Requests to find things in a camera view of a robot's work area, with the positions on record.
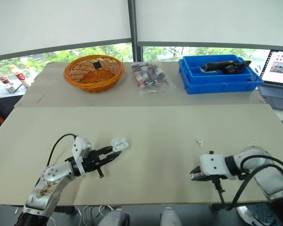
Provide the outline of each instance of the blue plastic tray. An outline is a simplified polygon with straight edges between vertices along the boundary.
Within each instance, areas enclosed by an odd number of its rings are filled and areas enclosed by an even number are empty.
[[[187,71],[183,69],[183,60],[179,60],[179,66],[179,73],[188,94],[253,91],[258,85],[264,83],[250,68],[252,73],[248,81],[191,83]]]
[[[220,61],[238,61],[244,60],[236,55],[209,55],[209,56],[184,56],[183,68],[188,75],[191,83],[213,83],[213,82],[231,82],[231,81],[248,81],[252,72],[248,67],[244,68],[240,74],[222,74],[221,72],[204,73],[200,70],[205,63]]]

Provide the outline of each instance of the white curtain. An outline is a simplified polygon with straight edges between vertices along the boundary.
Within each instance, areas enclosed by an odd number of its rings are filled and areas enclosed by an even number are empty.
[[[127,0],[0,0],[0,55],[130,37]]]
[[[283,0],[136,0],[138,41],[283,46]]]

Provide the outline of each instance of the plastic bag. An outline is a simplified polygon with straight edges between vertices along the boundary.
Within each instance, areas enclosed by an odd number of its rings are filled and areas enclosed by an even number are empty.
[[[134,62],[131,66],[141,95],[168,91],[175,88],[175,85],[161,69],[161,64],[158,60],[150,63]]]

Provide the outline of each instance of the orange wicker basket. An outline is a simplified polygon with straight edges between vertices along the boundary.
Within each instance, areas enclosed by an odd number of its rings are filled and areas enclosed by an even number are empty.
[[[124,65],[111,56],[89,55],[71,62],[64,79],[71,85],[91,93],[113,87],[124,73]]]

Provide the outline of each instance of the black tool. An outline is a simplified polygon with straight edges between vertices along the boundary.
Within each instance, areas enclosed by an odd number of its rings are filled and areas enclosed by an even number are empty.
[[[204,72],[212,72],[212,71],[222,71],[222,74],[239,74],[242,70],[250,65],[251,61],[243,61],[242,63],[238,63],[238,61],[221,61],[221,62],[211,62],[205,63],[201,69]]]

